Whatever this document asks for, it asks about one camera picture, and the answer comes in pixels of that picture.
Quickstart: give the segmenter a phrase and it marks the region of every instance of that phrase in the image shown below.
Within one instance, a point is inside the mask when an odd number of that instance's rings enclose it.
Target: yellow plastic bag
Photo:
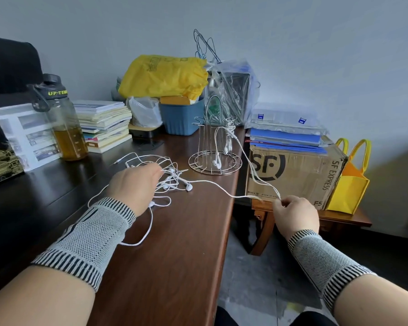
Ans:
[[[128,67],[119,93],[125,97],[186,96],[196,100],[207,85],[206,60],[140,55]]]
[[[341,142],[343,142],[343,153],[346,154],[348,152],[348,140],[346,138],[340,138],[336,142],[336,145],[339,145]],[[363,165],[359,170],[352,163],[352,159],[357,153],[359,147],[363,144],[366,145],[366,148]],[[371,149],[372,144],[368,139],[362,139],[354,147],[328,202],[328,206],[326,207],[327,210],[336,210],[348,214],[355,213],[370,182],[369,179],[364,176],[364,172],[369,165]]]

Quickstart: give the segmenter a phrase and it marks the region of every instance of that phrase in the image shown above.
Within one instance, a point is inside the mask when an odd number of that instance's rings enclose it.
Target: hand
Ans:
[[[319,215],[307,199],[288,196],[283,200],[274,200],[272,207],[275,224],[287,241],[300,230],[319,233]]]
[[[106,195],[129,206],[138,217],[148,208],[162,175],[157,163],[127,168],[112,177]]]

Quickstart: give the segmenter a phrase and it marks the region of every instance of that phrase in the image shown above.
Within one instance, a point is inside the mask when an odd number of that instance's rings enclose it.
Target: yellow liquid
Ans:
[[[80,128],[53,132],[64,160],[76,161],[88,155],[88,148]]]

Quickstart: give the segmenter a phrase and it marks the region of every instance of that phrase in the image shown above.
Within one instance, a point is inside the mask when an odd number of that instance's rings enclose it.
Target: stack of folders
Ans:
[[[123,102],[74,101],[89,152],[103,153],[131,139],[131,111]]]
[[[251,128],[251,145],[268,149],[326,154],[320,135],[292,134],[289,132]]]

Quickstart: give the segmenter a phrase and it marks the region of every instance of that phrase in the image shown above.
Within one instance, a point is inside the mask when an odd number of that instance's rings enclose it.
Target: black pants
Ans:
[[[216,310],[214,326],[238,326],[230,314],[222,307]],[[301,313],[290,326],[336,326],[329,318],[314,311]]]

